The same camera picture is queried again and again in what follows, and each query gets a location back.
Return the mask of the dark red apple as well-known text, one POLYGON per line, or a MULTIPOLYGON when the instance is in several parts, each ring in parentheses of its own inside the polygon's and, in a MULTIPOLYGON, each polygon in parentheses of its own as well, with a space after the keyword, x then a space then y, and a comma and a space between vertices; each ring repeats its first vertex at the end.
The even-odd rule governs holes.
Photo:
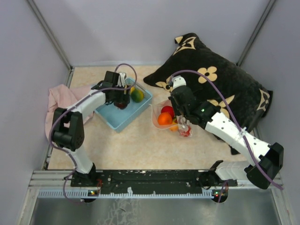
POLYGON ((114 104, 117 108, 119 108, 120 110, 124 110, 127 106, 128 106, 128 102, 117 102, 114 104))

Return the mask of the clear dotted zip bag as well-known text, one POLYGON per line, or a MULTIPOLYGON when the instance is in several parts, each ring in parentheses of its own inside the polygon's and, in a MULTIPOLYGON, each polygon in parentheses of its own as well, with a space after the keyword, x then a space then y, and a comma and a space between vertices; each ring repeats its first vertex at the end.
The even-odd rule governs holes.
POLYGON ((191 123, 182 116, 175 115, 170 100, 150 106, 152 110, 151 120, 154 127, 160 130, 177 132, 182 137, 190 137, 192 135, 191 123))

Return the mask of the light blue plastic basket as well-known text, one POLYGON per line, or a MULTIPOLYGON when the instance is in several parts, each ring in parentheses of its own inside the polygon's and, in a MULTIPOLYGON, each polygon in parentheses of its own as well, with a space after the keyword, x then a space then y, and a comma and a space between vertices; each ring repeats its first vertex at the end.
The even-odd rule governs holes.
POLYGON ((135 88, 144 94, 141 102, 137 103, 132 98, 129 98, 130 102, 125 109, 121 110, 112 103, 110 105, 101 105, 94 110, 94 113, 117 133, 120 133, 143 113, 152 102, 152 94, 148 90, 144 89, 139 83, 136 83, 135 88))

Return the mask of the green orange mango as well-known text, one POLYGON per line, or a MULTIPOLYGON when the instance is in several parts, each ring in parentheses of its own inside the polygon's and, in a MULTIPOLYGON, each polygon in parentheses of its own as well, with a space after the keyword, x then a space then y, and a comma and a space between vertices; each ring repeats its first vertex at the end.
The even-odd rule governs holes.
POLYGON ((172 132, 176 132, 178 131, 179 127, 178 127, 178 121, 177 121, 177 118, 174 118, 172 120, 172 126, 169 128, 170 131, 172 132))

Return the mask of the orange fruit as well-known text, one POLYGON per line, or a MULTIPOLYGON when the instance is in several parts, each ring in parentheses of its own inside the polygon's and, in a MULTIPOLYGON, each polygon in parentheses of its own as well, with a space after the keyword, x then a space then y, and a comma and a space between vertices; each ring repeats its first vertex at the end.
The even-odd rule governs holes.
POLYGON ((171 125, 172 121, 173 121, 173 118, 167 112, 161 113, 157 118, 157 122, 161 126, 171 125))

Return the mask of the green yellow mango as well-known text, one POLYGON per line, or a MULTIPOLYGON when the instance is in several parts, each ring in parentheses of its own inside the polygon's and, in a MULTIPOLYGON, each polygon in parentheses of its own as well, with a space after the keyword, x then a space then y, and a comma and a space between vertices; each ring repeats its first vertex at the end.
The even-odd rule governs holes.
POLYGON ((134 89, 130 94, 132 100, 136 103, 140 103, 144 99, 144 93, 139 89, 134 89))

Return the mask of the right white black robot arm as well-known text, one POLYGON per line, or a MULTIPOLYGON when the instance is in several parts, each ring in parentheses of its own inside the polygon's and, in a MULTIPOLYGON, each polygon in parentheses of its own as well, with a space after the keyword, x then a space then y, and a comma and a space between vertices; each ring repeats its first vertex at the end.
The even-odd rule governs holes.
POLYGON ((260 189, 274 183, 274 178, 283 166, 284 148, 279 143, 269 144, 246 130, 239 128, 232 119, 220 111, 219 106, 196 99, 187 86, 175 88, 169 97, 175 114, 226 142, 249 162, 243 171, 247 179, 260 189))

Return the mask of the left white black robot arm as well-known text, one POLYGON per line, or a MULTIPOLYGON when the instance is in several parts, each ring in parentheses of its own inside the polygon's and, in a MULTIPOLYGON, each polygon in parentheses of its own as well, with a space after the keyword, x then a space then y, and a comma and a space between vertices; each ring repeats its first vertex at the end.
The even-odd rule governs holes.
POLYGON ((98 180, 95 164, 83 147, 84 120, 98 107, 113 104, 125 109, 130 102, 130 87, 125 82, 126 73, 107 71, 104 80, 93 86, 88 94, 68 108, 54 111, 50 144, 67 153, 75 165, 74 174, 87 186, 98 180))

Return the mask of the black floral pillow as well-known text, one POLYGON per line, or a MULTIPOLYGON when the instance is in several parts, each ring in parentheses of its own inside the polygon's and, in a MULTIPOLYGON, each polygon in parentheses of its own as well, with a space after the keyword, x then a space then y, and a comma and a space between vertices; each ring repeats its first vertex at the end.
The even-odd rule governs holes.
POLYGON ((195 33, 174 39, 178 45, 169 59, 143 81, 171 92, 168 84, 178 71, 200 101, 220 106, 230 117, 233 112, 242 128, 251 132, 265 117, 272 102, 273 91, 263 87, 250 74, 233 62, 209 49, 195 33))

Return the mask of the pink cloth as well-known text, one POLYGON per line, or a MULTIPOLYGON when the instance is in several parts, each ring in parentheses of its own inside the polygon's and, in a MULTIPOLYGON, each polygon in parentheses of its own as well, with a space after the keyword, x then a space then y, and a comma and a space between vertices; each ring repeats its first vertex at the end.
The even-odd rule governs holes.
POLYGON ((45 118, 45 135, 49 140, 49 133, 53 124, 54 111, 57 108, 68 108, 84 98, 91 90, 91 85, 81 86, 77 88, 68 88, 64 84, 60 84, 49 89, 48 109, 45 118))

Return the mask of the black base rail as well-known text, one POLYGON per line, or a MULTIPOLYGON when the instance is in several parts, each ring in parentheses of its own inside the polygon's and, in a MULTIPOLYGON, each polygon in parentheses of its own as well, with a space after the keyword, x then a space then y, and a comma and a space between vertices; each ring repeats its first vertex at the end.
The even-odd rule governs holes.
POLYGON ((203 188, 221 186, 223 181, 214 170, 98 170, 92 176, 75 173, 72 187, 96 187, 101 193, 198 194, 203 188))

